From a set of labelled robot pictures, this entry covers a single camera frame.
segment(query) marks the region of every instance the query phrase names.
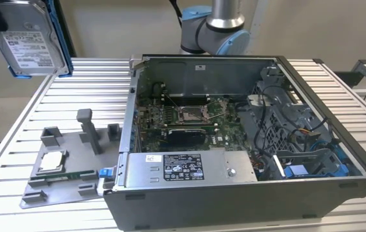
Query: barcode label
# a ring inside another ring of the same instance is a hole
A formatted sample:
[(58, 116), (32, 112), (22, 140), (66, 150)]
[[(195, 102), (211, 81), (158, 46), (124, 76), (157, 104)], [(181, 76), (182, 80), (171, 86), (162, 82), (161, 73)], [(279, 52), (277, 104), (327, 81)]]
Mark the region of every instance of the barcode label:
[(52, 68), (54, 62), (47, 43), (39, 31), (7, 31), (2, 33), (22, 68)]

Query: white sticker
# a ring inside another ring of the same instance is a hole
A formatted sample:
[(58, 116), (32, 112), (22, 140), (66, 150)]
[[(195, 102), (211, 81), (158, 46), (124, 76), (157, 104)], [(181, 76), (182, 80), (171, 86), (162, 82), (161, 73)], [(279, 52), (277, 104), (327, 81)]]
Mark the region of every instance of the white sticker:
[(162, 162), (162, 155), (146, 155), (146, 162)]
[(2, 35), (22, 68), (54, 67), (50, 50), (39, 31), (7, 31)]
[(197, 71), (206, 70), (206, 65), (197, 65), (195, 70)]

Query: hard drive label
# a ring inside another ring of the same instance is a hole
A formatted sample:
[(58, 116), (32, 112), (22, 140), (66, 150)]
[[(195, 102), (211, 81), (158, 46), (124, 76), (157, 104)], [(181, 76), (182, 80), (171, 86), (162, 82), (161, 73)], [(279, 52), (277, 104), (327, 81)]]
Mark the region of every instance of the hard drive label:
[(201, 154), (165, 155), (165, 180), (205, 180)]
[(50, 50), (39, 31), (7, 31), (2, 35), (22, 68), (54, 67)]

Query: power supply label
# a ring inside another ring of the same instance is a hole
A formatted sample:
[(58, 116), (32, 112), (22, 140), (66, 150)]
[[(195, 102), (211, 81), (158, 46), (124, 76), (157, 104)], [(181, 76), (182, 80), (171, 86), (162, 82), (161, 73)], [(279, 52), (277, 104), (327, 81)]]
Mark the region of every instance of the power supply label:
[(205, 180), (201, 154), (165, 155), (165, 180)]

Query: aluminum slatted surface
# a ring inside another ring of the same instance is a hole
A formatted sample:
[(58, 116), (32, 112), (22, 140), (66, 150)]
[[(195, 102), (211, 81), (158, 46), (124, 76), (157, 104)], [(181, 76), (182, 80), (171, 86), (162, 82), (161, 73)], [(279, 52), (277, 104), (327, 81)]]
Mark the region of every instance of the aluminum slatted surface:
[[(87, 107), (94, 110), (98, 128), (123, 120), (130, 78), (128, 61), (75, 59), (74, 63), (74, 77), (46, 79), (38, 96), (22, 113), (20, 122), (0, 145), (2, 231), (118, 231), (102, 199), (24, 210), (19, 208), (20, 195), (40, 146), (35, 138), (39, 138), (42, 128), (59, 126), (63, 132), (78, 131), (80, 127), (75, 121), (75, 110)], [(366, 149), (366, 108), (353, 99), (353, 94), (323, 67), (306, 60), (293, 60), (293, 65)], [(234, 230), (366, 231), (366, 198), (349, 200), (326, 217), (318, 219), (177, 229), (193, 232)]]

